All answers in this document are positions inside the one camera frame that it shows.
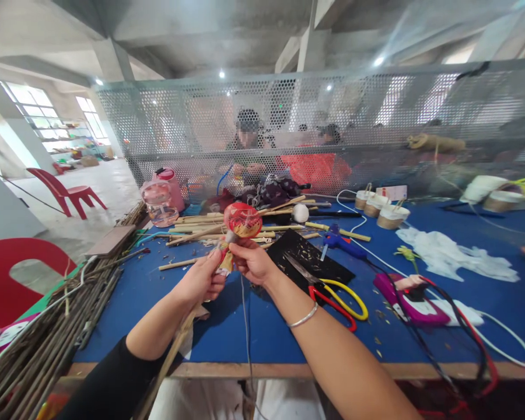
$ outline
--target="plastic bottle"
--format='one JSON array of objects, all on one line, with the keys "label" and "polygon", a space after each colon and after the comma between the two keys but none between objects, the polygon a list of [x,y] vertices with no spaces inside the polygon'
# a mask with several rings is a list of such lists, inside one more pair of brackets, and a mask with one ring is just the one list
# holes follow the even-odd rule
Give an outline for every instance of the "plastic bottle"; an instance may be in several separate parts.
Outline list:
[{"label": "plastic bottle", "polygon": [[171,191],[171,184],[163,180],[145,182],[140,188],[140,196],[146,203],[150,219],[158,228],[171,226],[179,217],[179,211],[172,203]]},{"label": "plastic bottle", "polygon": [[183,201],[183,196],[181,195],[181,187],[175,176],[175,171],[168,167],[163,167],[158,169],[154,174],[152,181],[156,179],[167,181],[171,185],[171,202],[173,207],[175,207],[179,212],[185,210],[185,202]]}]

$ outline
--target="red plastic chair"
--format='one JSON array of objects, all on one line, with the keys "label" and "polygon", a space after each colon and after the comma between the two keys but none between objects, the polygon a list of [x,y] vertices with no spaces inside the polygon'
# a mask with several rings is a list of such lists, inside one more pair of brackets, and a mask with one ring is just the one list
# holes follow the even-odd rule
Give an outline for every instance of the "red plastic chair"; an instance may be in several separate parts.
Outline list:
[{"label": "red plastic chair", "polygon": [[95,201],[97,201],[101,205],[101,207],[107,210],[107,207],[105,207],[103,202],[99,199],[97,194],[93,192],[91,187],[82,185],[80,187],[72,187],[66,189],[64,185],[62,185],[62,183],[54,177],[54,175],[51,175],[47,171],[38,168],[27,168],[27,171],[35,175],[41,181],[43,181],[43,183],[48,187],[48,189],[51,190],[51,193],[54,195],[54,198],[57,199],[58,203],[60,204],[60,207],[62,208],[62,211],[64,211],[64,214],[68,217],[72,217],[72,214],[70,213],[68,205],[66,204],[66,197],[68,197],[70,201],[72,201],[72,204],[74,204],[74,207],[76,208],[76,211],[78,212],[82,220],[86,220],[88,217],[83,211],[82,204],[80,203],[80,198],[88,206],[95,207],[93,205],[92,199],[90,198],[93,197]]},{"label": "red plastic chair", "polygon": [[76,268],[62,249],[43,239],[1,239],[0,328],[10,325],[43,297],[10,277],[12,267],[25,260],[40,260],[63,277]]}]

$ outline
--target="scissors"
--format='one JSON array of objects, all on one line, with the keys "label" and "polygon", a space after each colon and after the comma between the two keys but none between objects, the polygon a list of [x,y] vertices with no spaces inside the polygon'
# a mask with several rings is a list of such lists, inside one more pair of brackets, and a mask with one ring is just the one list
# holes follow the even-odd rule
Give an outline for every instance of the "scissors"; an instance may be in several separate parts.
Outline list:
[{"label": "scissors", "polygon": [[[321,299],[323,299],[325,302],[327,302],[330,306],[332,306],[334,309],[336,309],[338,312],[340,312],[348,321],[350,321],[350,327],[348,328],[348,331],[354,332],[356,331],[356,322],[354,321],[354,318],[356,318],[359,321],[365,321],[368,318],[368,308],[366,305],[362,302],[360,297],[348,286],[337,282],[335,280],[327,280],[327,279],[318,279],[313,274],[311,274],[309,271],[307,271],[299,262],[297,262],[289,253],[285,254],[286,259],[290,262],[290,264],[301,274],[305,277],[305,279],[309,282],[309,296],[316,302],[315,295],[319,296]],[[331,296],[338,302],[336,304],[331,299],[324,296],[319,290],[315,288],[314,285],[316,284],[322,284],[323,287],[327,292],[331,294]],[[343,289],[346,293],[348,293],[350,296],[354,298],[356,303],[360,306],[362,309],[362,314],[355,313],[352,308],[350,308],[344,301],[332,290],[328,285],[334,285],[338,286],[341,289]]]}]

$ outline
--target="wooden table edge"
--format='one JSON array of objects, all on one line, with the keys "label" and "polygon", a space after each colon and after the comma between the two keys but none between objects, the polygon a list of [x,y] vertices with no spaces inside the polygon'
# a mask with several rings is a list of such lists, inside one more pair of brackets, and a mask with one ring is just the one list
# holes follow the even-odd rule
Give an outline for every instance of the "wooden table edge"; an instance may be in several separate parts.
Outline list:
[{"label": "wooden table edge", "polygon": [[[73,363],[66,377],[84,379],[97,363]],[[437,380],[439,375],[427,363],[382,363],[394,380]],[[476,363],[440,363],[451,377],[474,379]],[[525,380],[525,367],[510,362],[495,362],[500,379]],[[248,363],[181,363],[171,369],[178,379],[245,379],[250,376]],[[253,377],[265,379],[310,379],[313,372],[304,363],[253,363]]]}]

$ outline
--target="metal mesh panel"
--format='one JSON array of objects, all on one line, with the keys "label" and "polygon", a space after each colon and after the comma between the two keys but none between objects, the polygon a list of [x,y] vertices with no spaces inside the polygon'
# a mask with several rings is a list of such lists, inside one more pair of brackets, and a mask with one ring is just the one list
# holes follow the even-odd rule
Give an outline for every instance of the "metal mesh panel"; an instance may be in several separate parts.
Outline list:
[{"label": "metal mesh panel", "polygon": [[98,95],[139,186],[170,166],[185,199],[207,197],[236,164],[243,175],[222,183],[234,193],[273,172],[318,193],[371,181],[447,194],[433,153],[408,150],[409,135],[465,140],[465,151],[439,158],[461,186],[479,173],[525,176],[525,59],[459,77],[478,67],[113,83]]}]

